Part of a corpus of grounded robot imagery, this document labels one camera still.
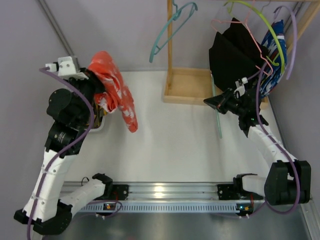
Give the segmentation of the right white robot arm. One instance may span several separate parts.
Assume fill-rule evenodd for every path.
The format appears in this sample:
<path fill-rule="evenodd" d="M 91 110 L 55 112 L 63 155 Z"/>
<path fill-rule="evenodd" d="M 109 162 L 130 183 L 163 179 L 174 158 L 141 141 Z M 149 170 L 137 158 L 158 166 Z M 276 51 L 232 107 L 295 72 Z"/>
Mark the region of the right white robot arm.
<path fill-rule="evenodd" d="M 269 166 L 266 177 L 254 173 L 237 176 L 241 190 L 258 194 L 271 206 L 306 204 L 311 198 L 311 165 L 290 154 L 272 133 L 260 114 L 260 96 L 255 89 L 243 95 L 227 89 L 203 101 L 220 114 L 238 117 L 239 128 L 251 140 Z"/>

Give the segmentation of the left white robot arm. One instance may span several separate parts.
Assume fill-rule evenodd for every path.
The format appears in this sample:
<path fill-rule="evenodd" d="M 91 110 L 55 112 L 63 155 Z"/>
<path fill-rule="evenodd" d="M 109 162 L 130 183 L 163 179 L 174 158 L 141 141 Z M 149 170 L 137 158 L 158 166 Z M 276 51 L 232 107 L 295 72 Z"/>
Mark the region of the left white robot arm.
<path fill-rule="evenodd" d="M 40 173 L 27 204 L 14 214 L 16 221 L 27 226 L 27 239 L 31 239 L 32 232 L 61 234 L 79 210 L 93 200 L 108 198 L 113 188 L 110 177 L 97 173 L 71 194 L 60 196 L 66 174 L 94 125 L 94 95 L 101 93 L 104 86 L 86 68 L 81 68 L 75 76 L 59 77 L 48 67 L 40 72 L 65 87 L 55 90 L 48 99 L 46 113 L 54 123 L 44 145 Z"/>

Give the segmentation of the teal plastic hanger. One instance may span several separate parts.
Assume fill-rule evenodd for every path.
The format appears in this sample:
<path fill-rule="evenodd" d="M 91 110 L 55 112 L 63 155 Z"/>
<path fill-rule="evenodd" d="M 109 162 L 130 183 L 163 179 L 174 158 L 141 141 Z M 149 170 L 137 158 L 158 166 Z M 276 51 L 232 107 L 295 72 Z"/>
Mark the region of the teal plastic hanger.
<path fill-rule="evenodd" d="M 186 14 L 185 19 L 180 23 L 180 25 L 174 29 L 174 22 L 179 21 L 183 15 L 184 10 L 189 10 Z M 156 37 L 150 54 L 149 54 L 149 63 L 153 63 L 156 55 L 159 54 L 162 49 L 167 46 L 168 50 L 168 63 L 172 62 L 172 53 L 173 53 L 173 37 L 178 33 L 178 31 L 186 24 L 186 22 L 198 11 L 198 5 L 194 1 L 189 1 L 182 6 L 179 6 L 175 0 L 167 1 L 167 22 L 159 32 Z M 167 39 L 160 44 L 160 40 L 167 31 Z"/>

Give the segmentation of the wooden clothes rack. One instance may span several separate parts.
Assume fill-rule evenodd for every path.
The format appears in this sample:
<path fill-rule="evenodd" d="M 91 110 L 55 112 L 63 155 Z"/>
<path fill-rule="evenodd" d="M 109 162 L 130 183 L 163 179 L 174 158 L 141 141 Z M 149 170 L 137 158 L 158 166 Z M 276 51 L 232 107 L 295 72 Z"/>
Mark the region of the wooden clothes rack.
<path fill-rule="evenodd" d="M 286 38 L 287 53 L 293 54 L 297 48 L 297 41 L 303 35 L 316 14 L 320 10 L 318 0 L 310 0 L 308 8 L 304 11 L 298 23 L 293 26 L 297 28 Z M 168 62 L 166 83 L 163 93 L 163 101 L 171 104 L 204 105 L 203 100 L 221 94 L 218 87 L 211 79 L 211 72 L 205 68 L 173 67 Z"/>

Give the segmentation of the black trousers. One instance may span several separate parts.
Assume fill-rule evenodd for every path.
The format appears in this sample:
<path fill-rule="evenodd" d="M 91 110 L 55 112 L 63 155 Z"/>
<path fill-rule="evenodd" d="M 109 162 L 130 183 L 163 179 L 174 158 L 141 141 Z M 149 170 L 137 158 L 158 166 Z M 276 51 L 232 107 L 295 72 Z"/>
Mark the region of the black trousers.
<path fill-rule="evenodd" d="M 255 44 L 246 27 L 232 18 L 227 30 L 216 33 L 209 49 L 209 67 L 215 86 L 223 92 L 234 89 L 238 79 L 258 72 L 267 54 L 267 48 Z"/>

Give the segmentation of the blue patterned trousers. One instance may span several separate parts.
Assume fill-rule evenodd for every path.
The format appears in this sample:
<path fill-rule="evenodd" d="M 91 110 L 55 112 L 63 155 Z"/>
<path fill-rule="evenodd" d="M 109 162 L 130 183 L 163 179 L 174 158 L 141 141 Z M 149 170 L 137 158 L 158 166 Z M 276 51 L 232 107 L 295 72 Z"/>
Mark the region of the blue patterned trousers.
<path fill-rule="evenodd" d="M 275 32 L 275 35 L 279 41 L 279 44 L 282 49 L 283 58 L 284 58 L 284 68 L 287 67 L 287 47 L 284 36 L 284 21 L 275 21 L 272 23 L 271 27 Z M 267 97 L 270 92 L 276 87 L 276 85 L 280 82 L 283 74 L 282 74 L 282 61 L 279 54 L 278 46 L 276 41 L 270 31 L 268 30 L 265 34 L 262 42 L 263 47 L 266 47 L 268 50 L 268 60 L 271 60 L 270 65 L 272 66 L 273 72 L 267 77 L 265 74 L 262 77 L 262 81 L 260 83 L 260 97 Z"/>

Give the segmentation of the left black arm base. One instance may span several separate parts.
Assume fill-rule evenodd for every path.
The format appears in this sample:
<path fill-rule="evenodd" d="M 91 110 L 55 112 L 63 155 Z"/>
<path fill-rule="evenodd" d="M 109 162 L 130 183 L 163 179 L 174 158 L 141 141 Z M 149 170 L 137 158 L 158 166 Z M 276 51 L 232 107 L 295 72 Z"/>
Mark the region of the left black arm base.
<path fill-rule="evenodd" d="M 124 201 L 129 195 L 128 184 L 114 184 L 109 195 L 99 197 L 99 200 Z"/>

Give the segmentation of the pink hanger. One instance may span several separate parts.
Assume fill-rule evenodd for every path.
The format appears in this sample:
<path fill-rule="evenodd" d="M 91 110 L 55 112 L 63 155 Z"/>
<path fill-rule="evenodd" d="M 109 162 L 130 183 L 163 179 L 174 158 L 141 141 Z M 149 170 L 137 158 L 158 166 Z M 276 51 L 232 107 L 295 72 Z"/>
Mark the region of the pink hanger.
<path fill-rule="evenodd" d="M 228 24 L 243 25 L 243 26 L 246 28 L 246 30 L 248 31 L 251 39 L 253 40 L 253 42 L 254 42 L 254 44 L 255 44 L 255 46 L 256 46 L 256 48 L 257 48 L 257 50 L 259 51 L 259 56 L 260 56 L 260 58 L 269 66 L 269 68 L 270 68 L 270 70 L 271 70 L 271 73 L 273 73 L 273 68 L 272 68 L 269 60 L 268 60 L 266 57 L 263 56 L 263 52 L 262 52 L 262 50 L 261 50 L 258 42 L 256 41 L 255 37 L 253 36 L 253 34 L 252 34 L 252 32 L 251 32 L 251 30 L 250 30 L 250 28 L 249 28 L 249 26 L 248 26 L 248 19 L 249 19 L 250 13 L 251 13 L 251 12 L 249 11 L 244 21 L 239 21 L 239 20 L 237 20 L 237 21 L 234 21 L 234 20 L 228 21 L 228 20 L 219 20 L 219 19 L 213 18 L 213 19 L 211 20 L 211 22 L 210 22 L 210 26 L 211 26 L 216 32 L 218 32 L 218 29 L 215 27 L 214 22 L 219 23 L 219 24 L 228 23 Z"/>

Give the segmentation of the red white trousers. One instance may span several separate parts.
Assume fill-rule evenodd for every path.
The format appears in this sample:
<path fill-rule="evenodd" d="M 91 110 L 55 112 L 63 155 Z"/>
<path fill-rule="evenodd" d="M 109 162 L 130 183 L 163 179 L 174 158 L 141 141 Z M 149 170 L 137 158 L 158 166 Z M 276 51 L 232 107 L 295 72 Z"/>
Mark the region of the red white trousers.
<path fill-rule="evenodd" d="M 99 51 L 92 57 L 88 70 L 104 86 L 102 93 L 94 95 L 94 102 L 109 114 L 119 110 L 128 130 L 135 133 L 138 120 L 134 99 L 113 58 L 108 52 Z"/>

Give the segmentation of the white plastic basket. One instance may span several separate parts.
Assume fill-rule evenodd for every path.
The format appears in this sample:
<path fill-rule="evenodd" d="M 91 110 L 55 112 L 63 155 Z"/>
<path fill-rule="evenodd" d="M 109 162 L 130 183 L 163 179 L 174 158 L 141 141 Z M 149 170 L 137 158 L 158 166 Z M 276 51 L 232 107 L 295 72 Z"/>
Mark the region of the white plastic basket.
<path fill-rule="evenodd" d="M 97 133 L 99 131 L 101 131 L 105 125 L 105 116 L 97 118 L 94 121 L 93 127 L 89 130 L 89 133 Z"/>

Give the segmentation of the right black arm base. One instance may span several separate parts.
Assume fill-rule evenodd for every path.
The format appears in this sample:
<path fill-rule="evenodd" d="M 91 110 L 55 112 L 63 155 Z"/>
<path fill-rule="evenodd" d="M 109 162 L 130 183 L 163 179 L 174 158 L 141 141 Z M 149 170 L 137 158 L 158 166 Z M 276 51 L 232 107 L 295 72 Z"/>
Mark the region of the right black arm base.
<path fill-rule="evenodd" d="M 217 185 L 217 194 L 219 200 L 263 200 L 264 197 L 254 192 L 243 190 L 231 183 Z"/>

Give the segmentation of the camouflage trousers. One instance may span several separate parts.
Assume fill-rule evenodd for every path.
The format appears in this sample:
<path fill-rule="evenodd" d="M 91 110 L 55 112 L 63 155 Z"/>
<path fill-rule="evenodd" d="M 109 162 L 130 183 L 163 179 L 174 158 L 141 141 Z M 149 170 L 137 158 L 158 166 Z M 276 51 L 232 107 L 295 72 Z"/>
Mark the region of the camouflage trousers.
<path fill-rule="evenodd" d="M 103 120 L 108 113 L 97 103 L 94 103 L 92 106 L 94 112 L 94 124 L 92 130 L 97 130 L 103 125 Z"/>

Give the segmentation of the aluminium mounting rail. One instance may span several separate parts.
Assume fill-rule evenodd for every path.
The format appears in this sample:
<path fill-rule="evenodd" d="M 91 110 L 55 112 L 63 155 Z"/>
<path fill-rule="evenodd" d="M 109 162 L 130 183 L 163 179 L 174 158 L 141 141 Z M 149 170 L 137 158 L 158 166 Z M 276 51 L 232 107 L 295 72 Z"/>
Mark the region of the aluminium mounting rail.
<path fill-rule="evenodd" d="M 219 200 L 218 184 L 231 182 L 114 182 L 129 185 L 128 197 L 124 201 L 228 201 L 263 202 L 264 200 Z"/>

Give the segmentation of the lime green hanger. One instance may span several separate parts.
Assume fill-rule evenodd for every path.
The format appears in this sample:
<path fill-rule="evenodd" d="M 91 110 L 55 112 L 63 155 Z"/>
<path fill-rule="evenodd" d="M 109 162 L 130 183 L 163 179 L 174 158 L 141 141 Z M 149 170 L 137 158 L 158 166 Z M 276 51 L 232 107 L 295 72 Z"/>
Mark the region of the lime green hanger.
<path fill-rule="evenodd" d="M 280 61 L 281 61 L 281 73 L 284 74 L 285 73 L 285 57 L 284 57 L 284 51 L 282 50 L 281 44 L 278 40 L 278 37 L 273 29 L 273 27 L 271 26 L 271 24 L 269 23 L 269 21 L 267 20 L 267 18 L 263 15 L 263 13 L 261 11 L 259 11 L 257 8 L 255 8 L 252 4 L 249 4 L 245 1 L 241 1 L 241 0 L 228 0 L 225 2 L 224 6 L 226 6 L 229 3 L 237 3 L 237 4 L 241 4 L 246 6 L 247 8 L 249 8 L 251 11 L 254 11 L 261 19 L 262 21 L 265 23 L 265 25 L 268 27 L 269 32 L 271 33 L 275 44 L 277 46 L 277 50 L 280 56 Z"/>

